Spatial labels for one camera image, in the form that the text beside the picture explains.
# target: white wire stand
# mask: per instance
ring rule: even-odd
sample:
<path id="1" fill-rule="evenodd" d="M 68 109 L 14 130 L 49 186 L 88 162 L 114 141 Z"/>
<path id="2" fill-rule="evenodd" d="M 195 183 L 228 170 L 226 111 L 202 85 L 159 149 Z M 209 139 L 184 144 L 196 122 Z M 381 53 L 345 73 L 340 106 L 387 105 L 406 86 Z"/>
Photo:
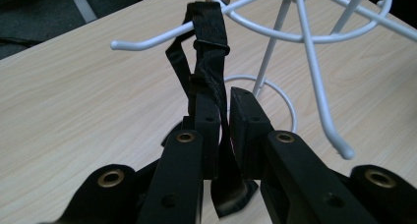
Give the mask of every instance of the white wire stand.
<path id="1" fill-rule="evenodd" d="M 259 73 L 257 77 L 252 76 L 235 76 L 230 77 L 230 79 L 256 79 L 253 94 L 258 95 L 260 89 L 264 85 L 264 83 L 268 84 L 269 86 L 273 85 L 273 88 L 280 93 L 281 90 L 275 84 L 270 83 L 265 78 L 266 69 L 268 66 L 268 62 L 270 56 L 272 55 L 273 48 L 275 47 L 276 41 L 278 39 L 290 42 L 297 42 L 297 43 L 304 43 L 307 59 L 309 62 L 310 67 L 310 74 L 313 82 L 313 88 L 316 96 L 316 101 L 319 109 L 320 119 L 322 123 L 323 130 L 325 135 L 327 136 L 329 142 L 332 146 L 338 151 L 338 153 L 344 159 L 351 159 L 354 157 L 355 152 L 352 147 L 339 135 L 337 129 L 334 126 L 333 120 L 330 115 L 329 107 L 328 107 L 328 100 L 325 91 L 325 86 L 322 80 L 322 74 L 315 50 L 315 44 L 325 44 L 325 43 L 335 43 L 338 41 L 344 41 L 351 38 L 355 38 L 360 36 L 376 25 L 381 25 L 385 28 L 388 28 L 400 35 L 403 35 L 411 40 L 417 42 L 417 31 L 415 29 L 404 27 L 396 22 L 393 22 L 389 19 L 386 19 L 386 15 L 389 12 L 392 0 L 383 0 L 379 3 L 381 10 L 378 13 L 370 11 L 362 6 L 360 6 L 361 0 L 330 0 L 342 7 L 345 7 L 344 12 L 336 22 L 335 26 L 333 27 L 332 31 L 328 35 L 312 35 L 304 0 L 282 0 L 281 7 L 279 9 L 277 19 L 273 28 L 266 28 L 256 23 L 253 23 L 244 17 L 240 16 L 236 13 L 236 10 L 254 2 L 256 0 L 238 0 L 234 3 L 229 5 L 224 4 L 221 0 L 212 0 L 219 2 L 221 5 L 221 12 L 232 19 L 234 22 L 238 23 L 239 25 L 248 28 L 252 31 L 257 33 L 263 34 L 265 36 L 269 36 L 270 40 L 268 43 L 267 51 L 264 56 L 264 60 L 260 67 Z M 281 27 L 284 23 L 285 17 L 287 15 L 288 9 L 291 3 L 296 3 L 299 15 L 299 21 L 301 26 L 301 34 L 297 33 L 290 33 L 290 32 L 283 32 L 280 31 Z M 368 19 L 370 22 L 366 25 L 357 28 L 355 30 L 349 32 L 341 32 L 344 25 L 347 23 L 349 18 L 353 13 L 357 13 L 360 16 Z M 111 48 L 114 50 L 132 50 L 132 51 L 139 51 L 139 50 L 146 50 L 152 48 L 160 43 L 163 43 L 167 40 L 175 38 L 178 35 L 181 35 L 187 31 L 193 29 L 193 24 L 191 22 L 186 23 L 183 26 L 174 28 L 164 34 L 156 36 L 154 38 L 142 41 L 142 42 L 128 42 L 128 41 L 119 41 L 115 40 L 111 42 Z M 292 104 L 289 99 L 284 96 L 285 94 L 281 94 L 284 97 L 288 107 L 290 108 L 290 112 L 293 117 L 293 125 L 292 129 L 296 130 L 296 118 L 295 118 L 295 111 L 293 111 Z"/>

